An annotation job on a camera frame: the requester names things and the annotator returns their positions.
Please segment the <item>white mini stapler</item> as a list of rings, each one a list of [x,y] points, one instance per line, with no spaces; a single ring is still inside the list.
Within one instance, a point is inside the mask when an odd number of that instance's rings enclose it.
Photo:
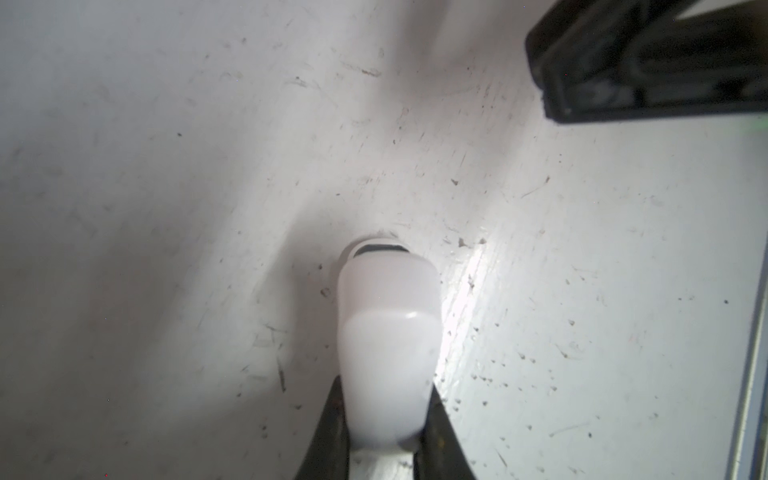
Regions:
[[[337,348],[352,448],[417,450],[443,336],[432,262],[394,238],[353,245],[337,282]]]

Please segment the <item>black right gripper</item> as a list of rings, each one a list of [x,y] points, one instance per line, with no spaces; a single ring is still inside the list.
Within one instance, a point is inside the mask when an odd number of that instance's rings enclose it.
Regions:
[[[766,2],[686,16],[691,5],[556,2],[525,41],[546,116],[577,124],[766,111]]]

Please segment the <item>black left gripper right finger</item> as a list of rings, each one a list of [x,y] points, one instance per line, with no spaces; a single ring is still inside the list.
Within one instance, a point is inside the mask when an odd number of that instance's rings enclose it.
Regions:
[[[419,437],[419,447],[413,456],[413,478],[475,479],[436,386],[432,387],[425,425]]]

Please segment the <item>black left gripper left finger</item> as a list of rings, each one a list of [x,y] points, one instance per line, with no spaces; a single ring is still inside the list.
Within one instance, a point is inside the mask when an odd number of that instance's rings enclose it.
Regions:
[[[337,376],[294,479],[347,480],[349,461],[350,435],[346,424],[341,376]]]

